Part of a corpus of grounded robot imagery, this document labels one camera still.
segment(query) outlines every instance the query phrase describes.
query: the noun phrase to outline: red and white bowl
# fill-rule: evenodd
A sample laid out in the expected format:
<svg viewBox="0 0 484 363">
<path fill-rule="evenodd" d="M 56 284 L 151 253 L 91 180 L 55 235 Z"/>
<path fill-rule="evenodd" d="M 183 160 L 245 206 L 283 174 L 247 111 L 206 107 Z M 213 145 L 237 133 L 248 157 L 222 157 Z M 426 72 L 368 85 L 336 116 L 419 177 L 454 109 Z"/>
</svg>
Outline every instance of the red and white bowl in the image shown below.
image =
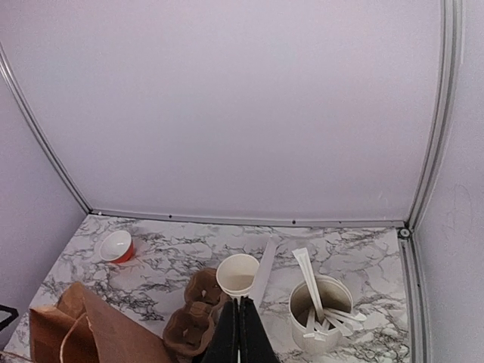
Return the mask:
<svg viewBox="0 0 484 363">
<path fill-rule="evenodd" d="M 116 231 L 102 241 L 99 256 L 106 262 L 121 263 L 131 259 L 134 251 L 131 234 L 127 231 Z"/>
</svg>

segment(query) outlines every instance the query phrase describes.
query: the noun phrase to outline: paper cup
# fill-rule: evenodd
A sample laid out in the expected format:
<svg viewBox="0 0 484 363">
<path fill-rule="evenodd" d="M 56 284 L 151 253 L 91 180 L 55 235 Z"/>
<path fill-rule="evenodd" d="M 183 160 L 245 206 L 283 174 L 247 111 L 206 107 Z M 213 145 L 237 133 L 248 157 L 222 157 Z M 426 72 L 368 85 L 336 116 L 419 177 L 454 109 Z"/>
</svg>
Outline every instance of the paper cup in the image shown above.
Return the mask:
<svg viewBox="0 0 484 363">
<path fill-rule="evenodd" d="M 232 255 L 222 261 L 217 268 L 217 283 L 232 299 L 249 295 L 254 277 L 259 269 L 259 261 L 244 253 Z"/>
<path fill-rule="evenodd" d="M 343 312 L 351 312 L 353 309 L 353 298 L 348 288 L 335 278 L 329 276 L 316 275 L 319 295 L 323 303 L 323 308 L 338 309 Z M 341 340 L 343 335 L 335 327 L 328 331 L 326 341 L 314 338 L 305 338 L 306 322 L 309 309 L 313 306 L 311 295 L 305 281 L 294 287 L 289 298 L 289 312 L 291 320 L 291 330 L 294 342 L 304 352 L 312 355 L 322 355 L 332 351 Z"/>
</svg>

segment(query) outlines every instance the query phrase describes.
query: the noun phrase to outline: white marble surface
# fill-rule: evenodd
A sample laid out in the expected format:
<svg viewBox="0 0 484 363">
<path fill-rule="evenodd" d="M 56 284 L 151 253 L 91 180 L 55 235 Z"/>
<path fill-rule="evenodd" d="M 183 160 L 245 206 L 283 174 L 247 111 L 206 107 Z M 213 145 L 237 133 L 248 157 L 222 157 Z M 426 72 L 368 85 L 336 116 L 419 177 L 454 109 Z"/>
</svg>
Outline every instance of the white marble surface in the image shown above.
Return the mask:
<svg viewBox="0 0 484 363">
<path fill-rule="evenodd" d="M 135 258 L 122 265 L 104 263 L 97 246 L 119 229 L 134 236 Z M 81 281 L 161 335 L 169 316 L 183 306 L 191 274 L 216 267 L 233 253 L 260 259 L 270 234 L 279 246 L 261 319 L 283 363 L 410 361 L 405 286 L 393 228 L 260 228 L 88 216 L 31 305 L 53 304 L 69 284 Z M 322 357 L 301 352 L 291 337 L 287 303 L 290 291 L 303 279 L 291 251 L 300 247 L 308 248 L 313 269 L 340 279 L 352 292 L 355 308 L 368 315 L 364 330 Z M 6 350 L 28 356 L 28 341 L 24 315 Z"/>
</svg>

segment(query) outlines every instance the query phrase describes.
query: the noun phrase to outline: light purple wall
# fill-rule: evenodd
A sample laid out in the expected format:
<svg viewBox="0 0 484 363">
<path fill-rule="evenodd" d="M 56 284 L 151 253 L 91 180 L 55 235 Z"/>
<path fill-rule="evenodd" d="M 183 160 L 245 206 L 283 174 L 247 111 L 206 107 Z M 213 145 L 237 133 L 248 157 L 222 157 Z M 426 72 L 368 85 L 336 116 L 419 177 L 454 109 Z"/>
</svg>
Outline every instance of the light purple wall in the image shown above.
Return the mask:
<svg viewBox="0 0 484 363">
<path fill-rule="evenodd" d="M 433 362 L 481 362 L 484 341 L 484 2 L 467 0 L 452 129 L 417 230 Z"/>
<path fill-rule="evenodd" d="M 26 311 L 84 217 L 0 77 L 0 304 Z"/>
<path fill-rule="evenodd" d="M 440 0 L 0 2 L 0 38 L 99 209 L 403 219 Z"/>
</svg>

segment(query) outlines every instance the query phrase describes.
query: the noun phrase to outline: brown paper bag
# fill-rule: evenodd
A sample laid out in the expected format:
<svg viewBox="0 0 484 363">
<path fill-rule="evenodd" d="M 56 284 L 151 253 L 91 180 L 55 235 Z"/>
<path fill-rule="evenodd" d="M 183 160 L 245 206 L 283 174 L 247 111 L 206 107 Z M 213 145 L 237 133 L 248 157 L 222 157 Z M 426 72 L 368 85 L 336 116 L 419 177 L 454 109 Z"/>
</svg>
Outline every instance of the brown paper bag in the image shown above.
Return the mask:
<svg viewBox="0 0 484 363">
<path fill-rule="evenodd" d="M 81 283 L 56 306 L 30 309 L 35 363 L 174 363 L 157 335 L 109 306 Z"/>
</svg>

